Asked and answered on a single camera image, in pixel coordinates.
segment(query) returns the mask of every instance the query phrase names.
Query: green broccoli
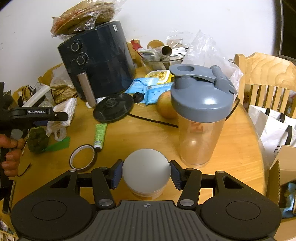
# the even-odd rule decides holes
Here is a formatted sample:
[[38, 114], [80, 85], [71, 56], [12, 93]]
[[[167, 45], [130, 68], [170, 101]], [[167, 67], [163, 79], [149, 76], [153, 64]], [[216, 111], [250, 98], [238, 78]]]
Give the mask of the green broccoli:
[[42, 127], [32, 128], [27, 140], [28, 148], [31, 152], [42, 153], [48, 146], [49, 137]]

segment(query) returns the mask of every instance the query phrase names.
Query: blue snack packet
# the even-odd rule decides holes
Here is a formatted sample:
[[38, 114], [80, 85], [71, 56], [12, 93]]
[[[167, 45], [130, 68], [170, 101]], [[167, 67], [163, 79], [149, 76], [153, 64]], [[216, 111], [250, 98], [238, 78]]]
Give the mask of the blue snack packet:
[[131, 86], [125, 91], [126, 94], [135, 94], [136, 92], [144, 93], [144, 86], [156, 85], [159, 81], [158, 78], [137, 78], [135, 79]]
[[158, 97], [163, 93], [171, 89], [172, 83], [166, 83], [161, 85], [144, 86], [144, 100], [145, 104], [155, 104]]

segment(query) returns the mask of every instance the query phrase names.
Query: cardboard tube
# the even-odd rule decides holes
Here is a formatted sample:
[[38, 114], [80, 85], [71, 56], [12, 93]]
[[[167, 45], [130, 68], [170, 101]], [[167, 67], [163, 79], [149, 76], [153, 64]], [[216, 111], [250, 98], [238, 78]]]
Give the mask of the cardboard tube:
[[172, 54], [172, 48], [168, 45], [154, 48], [160, 58], [168, 57]]

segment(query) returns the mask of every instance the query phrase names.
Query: yellow package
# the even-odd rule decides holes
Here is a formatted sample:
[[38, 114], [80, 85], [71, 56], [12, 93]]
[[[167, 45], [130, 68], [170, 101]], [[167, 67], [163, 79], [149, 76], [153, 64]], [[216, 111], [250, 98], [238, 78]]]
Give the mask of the yellow package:
[[148, 73], [145, 77], [146, 78], [159, 78], [159, 81], [157, 84], [164, 84], [164, 83], [170, 83], [172, 80], [172, 74], [169, 70], [157, 70], [157, 71], [151, 71]]

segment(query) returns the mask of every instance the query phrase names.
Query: white plastic bag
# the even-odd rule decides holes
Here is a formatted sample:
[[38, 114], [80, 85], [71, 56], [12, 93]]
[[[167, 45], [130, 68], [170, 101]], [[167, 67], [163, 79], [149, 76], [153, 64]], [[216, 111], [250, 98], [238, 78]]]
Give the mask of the white plastic bag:
[[54, 139], [56, 141], [61, 141], [66, 137], [67, 135], [66, 127], [71, 124], [76, 104], [77, 104], [77, 99], [71, 98], [69, 100], [66, 100], [56, 105], [53, 108], [53, 111], [55, 112], [66, 112], [69, 118], [66, 121], [49, 121], [46, 127], [47, 136], [50, 136], [51, 133], [54, 133]]
[[218, 65], [222, 72], [233, 83], [236, 90], [239, 90], [239, 81], [243, 76], [239, 67], [229, 62], [222, 52], [217, 48], [216, 42], [199, 31], [182, 62], [183, 64], [196, 64], [210, 68]]
[[284, 116], [280, 120], [281, 113], [270, 110], [267, 115], [265, 108], [253, 105], [248, 114], [264, 146], [269, 169], [282, 145], [296, 146], [296, 119]]

